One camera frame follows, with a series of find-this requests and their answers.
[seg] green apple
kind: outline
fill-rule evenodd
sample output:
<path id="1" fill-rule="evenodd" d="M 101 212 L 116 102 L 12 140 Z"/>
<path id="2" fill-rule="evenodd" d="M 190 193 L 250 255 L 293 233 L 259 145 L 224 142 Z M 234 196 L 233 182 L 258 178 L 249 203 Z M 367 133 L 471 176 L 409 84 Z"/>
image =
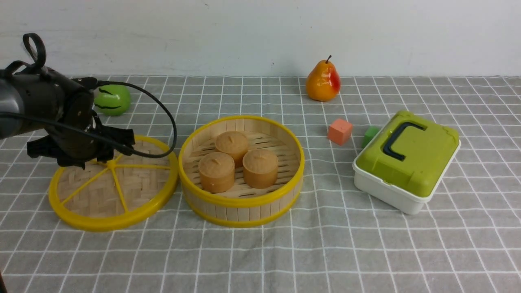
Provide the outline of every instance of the green apple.
<path id="1" fill-rule="evenodd" d="M 125 86 L 109 84 L 99 89 L 94 98 L 94 106 L 101 113 L 108 116 L 119 116 L 130 107 L 130 92 Z"/>

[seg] bamboo steamer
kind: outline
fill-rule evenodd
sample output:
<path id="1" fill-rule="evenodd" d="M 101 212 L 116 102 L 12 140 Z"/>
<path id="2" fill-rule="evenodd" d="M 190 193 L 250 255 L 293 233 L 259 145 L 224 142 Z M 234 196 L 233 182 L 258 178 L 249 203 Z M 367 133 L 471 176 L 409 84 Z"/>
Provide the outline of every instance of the bamboo steamer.
<path id="1" fill-rule="evenodd" d="M 168 151 L 168 145 L 135 136 L 134 149 L 150 154 Z M 106 164 L 87 162 L 61 167 L 49 186 L 49 203 L 65 223 L 76 229 L 106 232 L 146 220 L 172 197 L 178 182 L 174 153 L 162 158 L 125 156 L 115 151 Z"/>
<path id="2" fill-rule="evenodd" d="M 278 159 L 277 180 L 266 188 L 252 188 L 244 181 L 243 166 L 235 169 L 234 185 L 224 192 L 202 188 L 199 161 L 216 152 L 215 139 L 227 131 L 239 131 L 249 150 L 265 149 Z M 179 176 L 190 208 L 203 219 L 227 227 L 254 227 L 269 223 L 295 203 L 304 177 L 304 151 L 298 138 L 284 125 L 257 116 L 230 116 L 202 126 L 192 133 L 179 152 Z"/>

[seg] pear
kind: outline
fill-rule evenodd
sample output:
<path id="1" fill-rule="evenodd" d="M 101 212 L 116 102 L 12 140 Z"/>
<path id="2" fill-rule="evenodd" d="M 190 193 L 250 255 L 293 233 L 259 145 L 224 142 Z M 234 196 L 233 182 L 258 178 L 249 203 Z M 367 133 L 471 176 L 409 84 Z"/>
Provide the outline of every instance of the pear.
<path id="1" fill-rule="evenodd" d="M 307 76 L 306 92 L 312 100 L 328 102 L 340 92 L 340 76 L 329 59 L 331 55 L 326 60 L 319 61 Z"/>

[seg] black handle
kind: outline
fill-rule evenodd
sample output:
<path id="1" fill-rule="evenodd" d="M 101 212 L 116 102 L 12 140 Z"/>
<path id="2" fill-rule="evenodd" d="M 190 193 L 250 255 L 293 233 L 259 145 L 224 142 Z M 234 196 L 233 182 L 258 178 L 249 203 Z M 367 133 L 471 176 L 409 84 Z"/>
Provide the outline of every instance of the black handle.
<path id="1" fill-rule="evenodd" d="M 399 154 L 399 153 L 396 153 L 395 151 L 393 151 L 391 149 L 391 146 L 392 144 L 396 141 L 396 139 L 398 139 L 398 137 L 400 136 L 400 134 L 402 134 L 402 132 L 407 128 L 407 127 L 416 127 L 418 129 L 421 129 L 421 130 L 425 130 L 424 127 L 418 125 L 418 124 L 415 124 L 415 123 L 412 123 L 412 122 L 404 122 L 402 123 L 397 129 L 396 131 L 391 135 L 391 137 L 387 140 L 387 142 L 385 143 L 385 145 L 383 146 L 383 153 L 388 155 L 388 156 L 391 156 L 397 160 L 400 160 L 400 161 L 403 161 L 405 160 L 405 156 L 402 155 L 402 154 Z"/>

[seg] yellow rim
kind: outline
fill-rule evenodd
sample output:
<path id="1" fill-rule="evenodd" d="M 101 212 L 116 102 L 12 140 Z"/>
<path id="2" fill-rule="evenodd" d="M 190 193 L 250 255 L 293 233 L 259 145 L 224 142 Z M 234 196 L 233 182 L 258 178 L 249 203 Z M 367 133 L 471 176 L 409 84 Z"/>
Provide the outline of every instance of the yellow rim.
<path id="1" fill-rule="evenodd" d="M 224 198 L 224 197 L 216 196 L 214 194 L 209 193 L 208 191 L 202 190 L 199 187 L 197 187 L 188 178 L 188 176 L 186 175 L 186 173 L 184 172 L 184 169 L 183 169 L 183 155 L 184 155 L 184 151 L 185 151 L 188 143 L 193 139 L 193 137 L 195 135 L 197 135 L 199 132 L 203 131 L 204 129 L 206 129 L 214 124 L 217 124 L 219 122 L 227 121 L 227 120 L 234 120 L 234 119 L 251 119 L 251 120 L 264 121 L 264 122 L 267 122 L 267 123 L 270 123 L 270 124 L 273 124 L 275 126 L 282 128 L 287 133 L 289 133 L 289 135 L 291 135 L 291 137 L 293 138 L 295 143 L 299 146 L 299 152 L 300 152 L 301 159 L 300 159 L 299 168 L 298 168 L 295 176 L 293 176 L 293 178 L 291 178 L 291 180 L 288 181 L 288 183 L 286 183 L 281 188 L 279 188 L 273 192 L 267 193 L 260 197 L 248 198 L 248 199 L 234 199 L 234 198 Z M 300 144 L 300 141 L 298 140 L 298 138 L 293 134 L 293 132 L 290 129 L 288 129 L 286 126 L 284 126 L 276 121 L 273 121 L 271 119 L 264 118 L 264 117 L 249 116 L 249 115 L 229 116 L 229 117 L 224 117 L 224 118 L 212 121 L 211 123 L 200 127 L 186 139 L 183 146 L 181 147 L 181 151 L 179 152 L 179 177 L 181 178 L 181 182 L 185 186 L 185 188 L 187 188 L 190 192 L 192 192 L 194 195 L 196 195 L 197 197 L 201 198 L 204 201 L 207 201 L 207 202 L 210 202 L 213 204 L 224 205 L 226 207 L 239 207 L 239 208 L 251 207 L 251 206 L 257 206 L 257 205 L 264 205 L 264 204 L 270 203 L 272 201 L 275 201 L 278 198 L 283 197 L 286 193 L 288 193 L 293 188 L 295 188 L 295 186 L 299 183 L 300 179 L 304 175 L 304 165 L 305 165 L 304 163 L 305 163 L 305 159 L 304 159 L 304 151 L 302 149 L 302 145 Z"/>
<path id="2" fill-rule="evenodd" d="M 166 152 L 169 150 L 169 146 L 162 143 L 159 140 L 145 137 L 145 136 L 135 136 L 136 140 L 145 141 L 148 143 L 151 143 L 158 148 L 160 148 L 162 151 Z M 80 229 L 80 230 L 86 230 L 86 231 L 92 231 L 92 232 L 104 232 L 104 231 L 112 231 L 112 230 L 118 230 L 123 229 L 128 226 L 137 224 L 148 217 L 155 214 L 159 209 L 161 209 L 168 200 L 172 197 L 173 192 L 176 189 L 177 186 L 177 178 L 178 178 L 178 160 L 176 158 L 176 155 L 172 152 L 167 157 L 170 161 L 170 167 L 166 166 L 155 166 L 155 165 L 117 165 L 117 161 L 122 157 L 122 155 L 119 155 L 117 158 L 115 158 L 113 161 L 107 162 L 107 164 L 101 164 L 103 166 L 106 166 L 106 168 L 98 173 L 96 176 L 91 178 L 89 181 L 84 183 L 82 186 L 80 186 L 79 189 L 75 190 L 70 196 L 68 196 L 63 202 L 60 202 L 60 199 L 58 197 L 58 183 L 60 180 L 61 175 L 63 174 L 65 168 L 60 168 L 56 173 L 54 174 L 51 185 L 49 186 L 49 202 L 51 204 L 51 207 L 56 212 L 58 217 L 60 217 L 65 223 L 69 224 L 70 226 Z M 159 193 L 151 199 L 148 203 L 144 204 L 143 206 L 129 212 L 127 209 L 127 205 L 125 203 L 125 200 L 122 195 L 121 186 L 119 185 L 119 181 L 117 179 L 116 173 L 114 171 L 115 167 L 134 167 L 134 168 L 161 168 L 161 169 L 170 169 L 170 174 L 168 176 L 168 180 L 163 186 L 162 190 L 159 191 Z M 122 215 L 109 217 L 109 218 L 89 218 L 85 216 L 81 216 L 78 214 L 75 214 L 71 212 L 70 210 L 66 209 L 64 207 L 64 203 L 72 199 L 81 189 L 86 187 L 88 184 L 93 182 L 95 179 L 97 179 L 99 176 L 101 176 L 105 172 L 112 172 L 112 175 L 114 177 L 114 183 L 116 184 L 116 188 L 118 190 L 118 194 L 121 200 L 121 204 L 123 205 L 123 209 L 125 210 L 125 213 Z"/>
<path id="3" fill-rule="evenodd" d="M 289 211 L 290 208 L 295 204 L 295 202 L 297 201 L 297 199 L 300 196 L 301 190 L 302 190 L 302 186 L 299 188 L 298 193 L 295 195 L 293 200 L 288 204 L 288 206 L 286 206 L 283 210 L 280 210 L 278 213 L 273 214 L 264 219 L 260 219 L 260 220 L 256 220 L 256 221 L 246 221 L 246 222 L 227 221 L 227 220 L 223 220 L 223 219 L 217 219 L 214 217 L 210 217 L 207 214 L 201 212 L 198 208 L 196 208 L 190 202 L 190 200 L 188 200 L 187 198 L 185 198 L 185 200 L 187 201 L 190 208 L 194 211 L 194 213 L 196 213 L 201 218 L 207 220 L 210 223 L 213 223 L 213 224 L 219 225 L 219 226 L 229 227 L 229 228 L 250 228 L 250 227 L 262 226 L 262 225 L 268 224 L 269 222 L 272 222 L 272 221 L 280 218 L 280 216 L 282 216 L 287 211 Z"/>

